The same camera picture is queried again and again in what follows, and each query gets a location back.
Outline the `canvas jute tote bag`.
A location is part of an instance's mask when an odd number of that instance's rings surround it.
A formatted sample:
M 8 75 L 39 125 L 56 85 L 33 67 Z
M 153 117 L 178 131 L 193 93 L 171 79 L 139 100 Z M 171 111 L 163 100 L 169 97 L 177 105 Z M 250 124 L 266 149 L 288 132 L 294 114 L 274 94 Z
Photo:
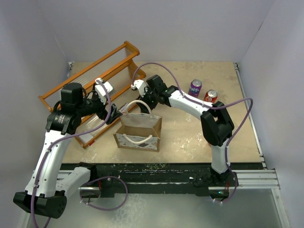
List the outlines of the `canvas jute tote bag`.
M 140 103 L 148 113 L 129 113 L 130 105 Z M 120 117 L 121 127 L 113 134 L 117 147 L 140 151 L 160 151 L 162 117 L 153 115 L 150 107 L 141 100 L 133 100 Z

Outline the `red Coke can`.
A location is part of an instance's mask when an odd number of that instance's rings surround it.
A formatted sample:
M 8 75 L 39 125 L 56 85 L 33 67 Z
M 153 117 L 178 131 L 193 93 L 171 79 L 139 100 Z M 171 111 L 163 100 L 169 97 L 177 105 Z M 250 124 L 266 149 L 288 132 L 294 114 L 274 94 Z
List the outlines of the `red Coke can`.
M 210 103 L 215 103 L 218 98 L 218 93 L 217 91 L 210 89 L 206 92 L 205 97 L 203 101 L 205 102 L 210 102 Z

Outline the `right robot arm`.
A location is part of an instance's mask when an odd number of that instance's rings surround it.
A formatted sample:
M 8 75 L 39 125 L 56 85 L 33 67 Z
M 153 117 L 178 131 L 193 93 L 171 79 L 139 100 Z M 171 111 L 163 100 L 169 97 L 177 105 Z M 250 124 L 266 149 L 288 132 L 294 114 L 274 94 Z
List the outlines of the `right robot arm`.
M 228 144 L 234 124 L 224 104 L 191 98 L 177 86 L 166 86 L 159 75 L 154 75 L 147 81 L 135 80 L 131 89 L 139 92 L 138 99 L 145 102 L 151 110 L 157 104 L 163 104 L 183 110 L 200 120 L 203 136 L 211 145 L 212 163 L 209 179 L 217 186 L 226 185 L 229 176 L 233 175 L 230 170 Z

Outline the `purple Fanta can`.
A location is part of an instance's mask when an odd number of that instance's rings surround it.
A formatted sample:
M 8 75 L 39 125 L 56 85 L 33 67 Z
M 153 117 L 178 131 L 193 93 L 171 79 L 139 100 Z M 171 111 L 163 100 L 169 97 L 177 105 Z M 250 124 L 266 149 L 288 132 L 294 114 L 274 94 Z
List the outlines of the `purple Fanta can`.
M 193 97 L 198 97 L 202 88 L 202 82 L 198 79 L 194 79 L 190 83 L 190 87 L 188 90 L 188 95 Z

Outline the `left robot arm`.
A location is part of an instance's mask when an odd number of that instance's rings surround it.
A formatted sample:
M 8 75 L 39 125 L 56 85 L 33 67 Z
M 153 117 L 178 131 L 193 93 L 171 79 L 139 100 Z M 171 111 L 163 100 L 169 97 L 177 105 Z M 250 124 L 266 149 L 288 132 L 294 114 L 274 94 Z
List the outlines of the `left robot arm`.
M 93 186 L 98 175 L 95 165 L 78 164 L 64 179 L 58 174 L 64 155 L 82 118 L 96 114 L 103 120 L 100 126 L 109 124 L 121 114 L 111 103 L 114 89 L 109 82 L 96 79 L 93 90 L 86 92 L 80 83 L 67 83 L 60 93 L 53 112 L 47 118 L 43 149 L 32 177 L 23 192 L 15 193 L 13 202 L 32 217 L 41 215 L 59 218 L 67 199 L 82 185 Z

